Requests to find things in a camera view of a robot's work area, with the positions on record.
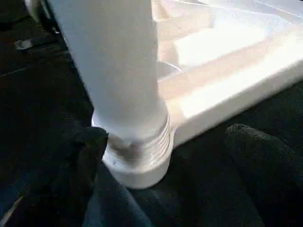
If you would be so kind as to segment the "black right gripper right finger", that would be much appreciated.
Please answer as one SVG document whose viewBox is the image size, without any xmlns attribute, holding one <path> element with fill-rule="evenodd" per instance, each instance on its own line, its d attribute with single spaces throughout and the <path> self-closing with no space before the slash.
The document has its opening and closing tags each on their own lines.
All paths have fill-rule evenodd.
<svg viewBox="0 0 303 227">
<path fill-rule="evenodd" d="M 226 129 L 225 146 L 267 227 L 303 225 L 303 158 L 287 144 L 244 124 Z"/>
</svg>

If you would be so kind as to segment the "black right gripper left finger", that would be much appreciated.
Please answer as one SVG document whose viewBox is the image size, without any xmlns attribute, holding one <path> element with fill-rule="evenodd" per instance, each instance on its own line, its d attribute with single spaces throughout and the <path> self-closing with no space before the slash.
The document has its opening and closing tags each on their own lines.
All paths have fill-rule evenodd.
<svg viewBox="0 0 303 227">
<path fill-rule="evenodd" d="M 77 130 L 22 185 L 6 212 L 6 225 L 80 227 L 107 141 L 100 127 Z"/>
</svg>

